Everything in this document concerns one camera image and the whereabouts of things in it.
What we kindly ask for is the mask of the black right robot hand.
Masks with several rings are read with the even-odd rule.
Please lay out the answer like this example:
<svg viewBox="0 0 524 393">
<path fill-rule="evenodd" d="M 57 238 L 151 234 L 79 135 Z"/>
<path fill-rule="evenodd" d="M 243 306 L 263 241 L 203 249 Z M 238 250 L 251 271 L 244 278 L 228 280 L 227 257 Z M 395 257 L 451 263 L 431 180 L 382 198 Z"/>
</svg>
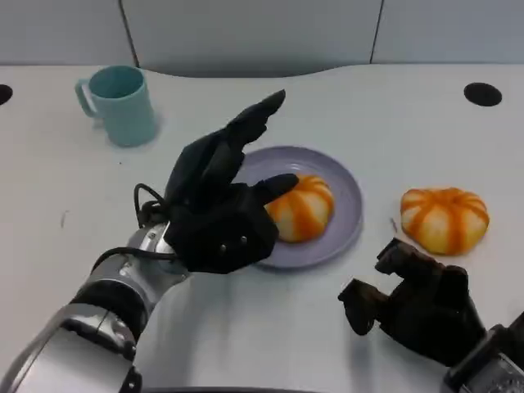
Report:
<svg viewBox="0 0 524 393">
<path fill-rule="evenodd" d="M 439 263 L 398 238 L 379 253 L 375 268 L 401 282 L 389 295 L 356 278 L 343 289 L 338 300 L 356 334 L 378 325 L 405 348 L 448 367 L 485 337 L 465 269 Z"/>
</svg>

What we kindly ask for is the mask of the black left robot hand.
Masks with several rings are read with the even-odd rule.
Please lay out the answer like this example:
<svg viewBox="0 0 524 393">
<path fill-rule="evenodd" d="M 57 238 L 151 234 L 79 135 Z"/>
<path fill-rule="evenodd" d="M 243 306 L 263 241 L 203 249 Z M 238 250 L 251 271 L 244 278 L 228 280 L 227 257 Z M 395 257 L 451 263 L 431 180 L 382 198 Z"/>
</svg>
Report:
<svg viewBox="0 0 524 393">
<path fill-rule="evenodd" d="M 243 149 L 267 130 L 269 118 L 284 103 L 279 90 L 241 111 L 223 128 L 187 145 L 175 162 L 165 187 L 166 221 L 189 221 L 211 215 L 236 219 L 266 215 L 264 205 L 298 184 L 294 174 L 281 174 L 254 187 L 234 186 L 245 159 Z"/>
</svg>

